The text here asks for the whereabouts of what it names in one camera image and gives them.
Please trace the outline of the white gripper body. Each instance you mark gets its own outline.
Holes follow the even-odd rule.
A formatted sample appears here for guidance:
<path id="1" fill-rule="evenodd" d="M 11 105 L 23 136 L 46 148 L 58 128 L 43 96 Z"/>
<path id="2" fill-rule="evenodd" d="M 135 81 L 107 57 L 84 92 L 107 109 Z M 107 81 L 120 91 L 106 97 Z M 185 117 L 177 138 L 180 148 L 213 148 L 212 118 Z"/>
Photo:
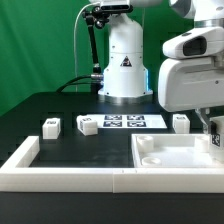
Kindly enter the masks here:
<path id="1" fill-rule="evenodd" d="M 224 105 L 224 28 L 194 28 L 163 45 L 158 100 L 169 112 Z"/>

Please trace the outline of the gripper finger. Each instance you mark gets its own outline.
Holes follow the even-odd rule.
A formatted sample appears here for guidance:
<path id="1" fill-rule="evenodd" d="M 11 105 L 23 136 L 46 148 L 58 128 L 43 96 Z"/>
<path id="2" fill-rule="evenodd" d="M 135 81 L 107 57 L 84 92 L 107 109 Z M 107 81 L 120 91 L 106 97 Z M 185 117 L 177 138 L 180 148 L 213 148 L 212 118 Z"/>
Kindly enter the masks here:
<path id="1" fill-rule="evenodd" d="M 197 114 L 198 118 L 202 122 L 203 132 L 205 134 L 210 134 L 211 133 L 211 122 L 209 119 L 210 109 L 209 108 L 197 108 L 195 110 L 195 113 Z"/>

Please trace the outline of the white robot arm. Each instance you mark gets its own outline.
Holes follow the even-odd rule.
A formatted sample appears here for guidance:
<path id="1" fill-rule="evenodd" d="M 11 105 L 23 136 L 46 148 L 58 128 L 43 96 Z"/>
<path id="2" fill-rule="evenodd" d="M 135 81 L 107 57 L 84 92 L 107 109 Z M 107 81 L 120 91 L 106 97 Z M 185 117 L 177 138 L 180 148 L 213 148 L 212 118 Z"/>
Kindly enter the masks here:
<path id="1" fill-rule="evenodd" d="M 162 0 L 89 0 L 94 24 L 108 23 L 109 65 L 104 70 L 103 99 L 138 101 L 148 93 L 143 66 L 143 29 L 127 14 L 135 7 L 158 5 Z M 167 59 L 158 78 L 158 101 L 168 112 L 193 110 L 206 133 L 218 124 L 206 115 L 224 105 L 224 0 L 169 0 L 194 28 L 163 44 Z"/>

